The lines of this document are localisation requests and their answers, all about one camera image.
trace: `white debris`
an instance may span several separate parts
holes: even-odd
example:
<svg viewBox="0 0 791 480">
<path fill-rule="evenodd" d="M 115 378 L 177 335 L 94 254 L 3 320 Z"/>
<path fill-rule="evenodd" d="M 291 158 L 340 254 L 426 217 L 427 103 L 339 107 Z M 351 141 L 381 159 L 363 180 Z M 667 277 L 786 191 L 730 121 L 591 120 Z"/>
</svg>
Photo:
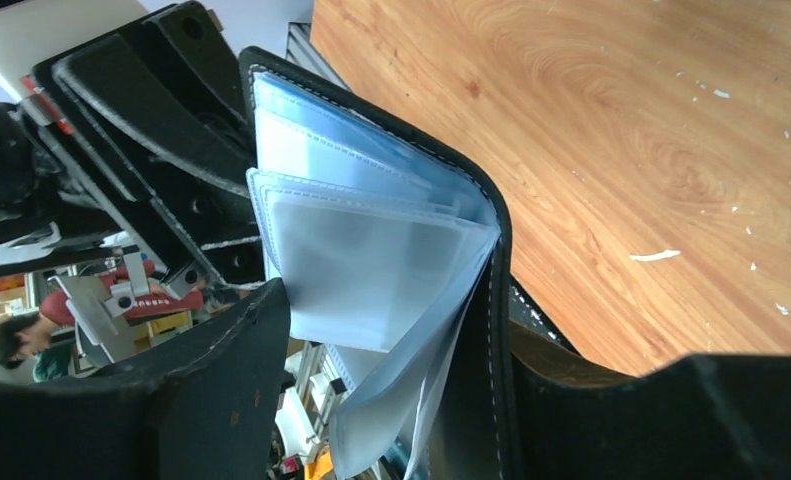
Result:
<svg viewBox="0 0 791 480">
<path fill-rule="evenodd" d="M 630 255 L 630 258 L 635 262 L 656 262 L 657 260 L 665 260 L 667 258 L 677 257 L 680 254 L 680 250 L 663 250 L 660 253 L 654 253 L 651 255 Z"/>
</svg>

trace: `wooden table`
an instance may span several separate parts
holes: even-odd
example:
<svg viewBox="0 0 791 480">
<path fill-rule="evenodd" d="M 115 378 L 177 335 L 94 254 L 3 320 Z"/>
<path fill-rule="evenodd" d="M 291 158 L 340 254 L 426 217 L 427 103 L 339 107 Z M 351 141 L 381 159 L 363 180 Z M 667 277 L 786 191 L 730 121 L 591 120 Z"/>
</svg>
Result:
<svg viewBox="0 0 791 480">
<path fill-rule="evenodd" d="M 313 44 L 492 176 L 584 356 L 791 354 L 790 0 L 316 0 Z"/>
</svg>

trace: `person in red shirt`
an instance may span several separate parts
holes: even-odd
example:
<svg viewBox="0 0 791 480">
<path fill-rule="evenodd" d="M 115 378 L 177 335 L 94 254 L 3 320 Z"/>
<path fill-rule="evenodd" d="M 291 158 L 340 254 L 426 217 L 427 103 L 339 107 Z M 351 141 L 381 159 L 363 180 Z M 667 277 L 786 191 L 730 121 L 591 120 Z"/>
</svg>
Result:
<svg viewBox="0 0 791 480">
<path fill-rule="evenodd" d="M 144 262 L 145 274 L 150 276 L 156 265 L 150 260 Z M 127 271 L 120 267 L 99 277 L 107 289 L 113 284 L 129 279 Z M 138 297 L 136 305 L 124 314 L 132 321 L 137 318 L 166 315 L 186 310 L 197 310 L 204 305 L 204 296 L 198 285 L 183 299 L 170 297 L 160 285 L 151 284 L 151 293 Z M 51 335 L 62 327 L 74 326 L 74 316 L 65 302 L 68 295 L 57 290 L 42 301 L 38 313 L 19 315 L 0 323 L 0 364 L 14 369 L 21 362 L 50 348 Z"/>
</svg>

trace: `red shirt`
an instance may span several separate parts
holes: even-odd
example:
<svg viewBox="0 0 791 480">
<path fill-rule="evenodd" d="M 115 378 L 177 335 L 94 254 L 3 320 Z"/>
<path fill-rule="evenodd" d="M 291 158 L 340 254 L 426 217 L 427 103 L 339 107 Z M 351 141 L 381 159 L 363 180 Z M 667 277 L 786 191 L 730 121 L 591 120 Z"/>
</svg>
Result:
<svg viewBox="0 0 791 480">
<path fill-rule="evenodd" d="M 156 265 L 150 260 L 145 260 L 145 274 L 151 275 L 156 270 Z M 109 290 L 116 280 L 128 279 L 127 270 L 122 266 L 111 272 L 99 276 L 101 282 Z M 62 290 L 57 290 L 48 295 L 39 307 L 39 313 L 51 319 L 54 323 L 64 327 L 74 326 L 74 316 L 65 305 L 68 295 Z M 136 306 L 124 314 L 124 318 L 132 320 L 134 318 L 148 317 L 152 315 L 162 315 L 183 310 L 197 310 L 204 305 L 204 296 L 200 290 L 193 290 L 182 300 L 175 300 L 165 294 L 151 293 L 136 299 Z"/>
</svg>

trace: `green clothing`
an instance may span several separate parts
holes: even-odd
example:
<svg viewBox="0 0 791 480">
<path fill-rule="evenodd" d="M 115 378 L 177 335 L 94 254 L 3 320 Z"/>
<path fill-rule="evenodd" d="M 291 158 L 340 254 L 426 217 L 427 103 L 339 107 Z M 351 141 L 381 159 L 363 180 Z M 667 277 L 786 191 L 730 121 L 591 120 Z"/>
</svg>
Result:
<svg viewBox="0 0 791 480">
<path fill-rule="evenodd" d="M 73 345 L 60 345 L 36 354 L 36 366 L 33 368 L 33 380 L 46 382 L 54 378 L 67 377 L 68 366 L 71 364 Z"/>
</svg>

